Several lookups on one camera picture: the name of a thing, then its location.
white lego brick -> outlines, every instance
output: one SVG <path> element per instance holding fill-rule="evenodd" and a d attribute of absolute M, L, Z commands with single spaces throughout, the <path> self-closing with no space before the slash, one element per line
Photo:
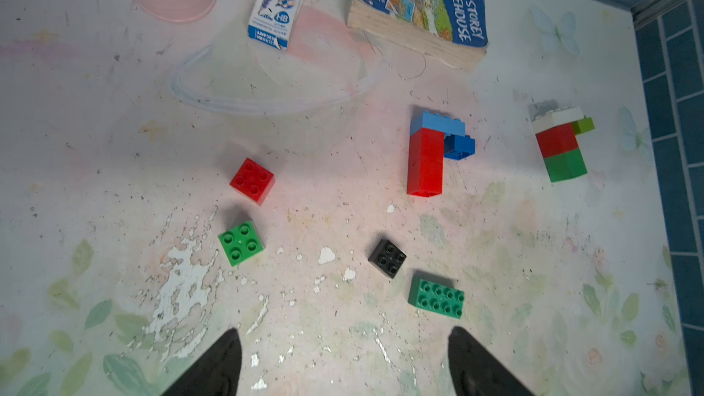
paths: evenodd
<path fill-rule="evenodd" d="M 582 109 L 579 107 L 570 107 L 558 111 L 549 111 L 541 117 L 533 120 L 533 132 L 537 135 L 540 132 L 551 129 L 552 127 L 562 126 L 563 124 L 572 123 L 584 118 Z"/>

peeling paint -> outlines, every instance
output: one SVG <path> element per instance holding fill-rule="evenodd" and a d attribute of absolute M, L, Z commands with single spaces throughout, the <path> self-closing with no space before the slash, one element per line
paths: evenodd
<path fill-rule="evenodd" d="M 328 246 L 324 246 L 320 250 L 320 257 L 318 258 L 318 264 L 330 263 L 330 261 L 335 260 L 335 253 Z"/>

green 2x4 lego brick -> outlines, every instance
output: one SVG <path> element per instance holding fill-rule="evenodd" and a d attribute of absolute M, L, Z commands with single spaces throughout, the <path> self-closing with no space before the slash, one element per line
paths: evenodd
<path fill-rule="evenodd" d="M 408 303 L 418 309 L 460 319 L 464 302 L 465 293 L 461 290 L 438 285 L 420 277 L 413 277 L 410 284 Z"/>
<path fill-rule="evenodd" d="M 548 169 L 550 182 L 574 179 L 586 174 L 586 165 L 579 149 L 545 158 L 545 167 Z"/>
<path fill-rule="evenodd" d="M 233 229 L 218 235 L 217 238 L 220 239 L 224 253 L 232 266 L 240 264 L 253 255 L 264 251 L 264 246 L 259 240 L 252 221 L 246 221 L 240 226 L 235 226 Z"/>

white table surface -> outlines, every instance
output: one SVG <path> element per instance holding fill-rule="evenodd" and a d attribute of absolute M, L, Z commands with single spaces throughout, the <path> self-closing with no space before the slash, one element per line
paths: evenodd
<path fill-rule="evenodd" d="M 180 26 L 1 0 L 2 394 L 156 395 L 236 327 L 242 395 L 448 395 L 455 324 L 537 394 L 689 394 L 656 171 L 620 146 L 621 106 L 648 125 L 627 12 L 487 0 L 468 74 L 348 31 L 346 0 L 305 0 L 284 54 L 246 37 L 252 1 Z M 579 56 L 541 49 L 534 4 L 576 14 Z M 550 184 L 548 100 L 594 119 L 587 176 Z M 417 107 L 477 141 L 429 199 L 406 195 Z M 276 175 L 262 207 L 228 186 L 245 157 Z M 217 234 L 246 217 L 266 249 L 232 268 Z M 380 236 L 408 255 L 394 280 L 366 260 Z M 406 302 L 416 271 L 465 291 L 461 320 Z"/>

stacked lego bricks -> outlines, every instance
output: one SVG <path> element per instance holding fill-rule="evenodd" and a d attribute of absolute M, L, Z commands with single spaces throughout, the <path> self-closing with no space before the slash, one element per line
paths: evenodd
<path fill-rule="evenodd" d="M 586 174 L 586 165 L 576 135 L 594 130 L 591 118 L 578 107 L 551 111 L 533 121 L 533 131 L 543 155 L 550 182 Z"/>
<path fill-rule="evenodd" d="M 462 160 L 473 154 L 465 123 L 424 111 L 410 122 L 406 192 L 422 198 L 441 194 L 443 157 Z"/>

